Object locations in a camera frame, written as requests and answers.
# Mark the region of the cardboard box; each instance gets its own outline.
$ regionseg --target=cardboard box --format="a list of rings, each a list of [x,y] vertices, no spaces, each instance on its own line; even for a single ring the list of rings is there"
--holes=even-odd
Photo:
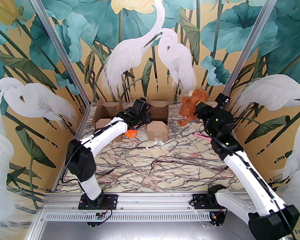
[[[92,119],[93,127],[97,129],[106,126],[116,116],[116,114],[123,109],[121,101],[103,102],[103,100],[100,99]],[[123,134],[116,137],[113,141],[122,142],[122,137]]]
[[[151,113],[151,123],[145,124],[148,139],[154,141],[161,139],[167,142],[169,139],[169,102],[168,101],[149,101],[149,111]]]

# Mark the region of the brown plush toy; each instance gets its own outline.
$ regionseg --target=brown plush toy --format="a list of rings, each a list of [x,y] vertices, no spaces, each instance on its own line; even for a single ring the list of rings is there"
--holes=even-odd
[[[180,127],[186,126],[188,122],[196,120],[193,114],[196,112],[196,104],[199,101],[206,102],[209,98],[209,94],[203,89],[195,89],[191,96],[184,96],[181,100],[182,105],[179,110],[179,114],[184,118],[184,120],[178,120],[178,125]]]

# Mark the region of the marble table surface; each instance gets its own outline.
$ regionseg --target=marble table surface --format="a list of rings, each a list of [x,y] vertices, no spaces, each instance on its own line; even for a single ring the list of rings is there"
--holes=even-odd
[[[149,141],[140,127],[135,138],[123,136],[123,142],[108,144],[95,157],[95,177],[105,192],[204,191],[215,184],[230,190],[243,188],[234,173],[225,169],[226,164],[214,153],[210,142],[194,135],[202,123],[192,121],[185,127],[178,126],[180,105],[169,105],[167,142]],[[94,130],[91,122],[95,108],[93,103],[82,138]],[[68,172],[65,180],[70,179],[73,175]],[[61,193],[82,192],[75,181],[59,184]]]

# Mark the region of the orange toy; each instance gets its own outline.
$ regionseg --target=orange toy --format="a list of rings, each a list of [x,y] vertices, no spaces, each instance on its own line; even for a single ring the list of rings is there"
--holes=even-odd
[[[196,120],[193,114],[196,112],[196,104],[199,101],[206,102],[209,98],[209,94],[203,89],[195,89],[191,96],[184,96],[181,100],[182,105],[179,110],[179,114],[184,118],[184,120],[178,120],[178,125],[180,127],[186,126],[188,122]]]
[[[133,129],[130,129],[130,130],[127,130],[125,133],[124,133],[128,138],[134,138],[137,136],[137,131],[136,130],[133,130]]]

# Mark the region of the painted wall mural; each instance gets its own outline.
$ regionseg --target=painted wall mural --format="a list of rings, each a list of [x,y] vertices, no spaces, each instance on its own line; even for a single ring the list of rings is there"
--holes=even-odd
[[[176,100],[195,87],[216,96],[264,0],[42,2],[90,99],[130,101]],[[276,25],[267,24],[258,44],[276,34]],[[37,32],[40,46],[57,60],[45,35]],[[34,53],[36,65],[51,67]]]
[[[47,49],[56,54],[30,1],[0,0],[0,239],[26,233],[86,109]]]
[[[231,111],[254,166],[300,212],[300,0],[278,0],[268,24],[277,34],[241,69]],[[294,234],[300,239],[300,219]]]

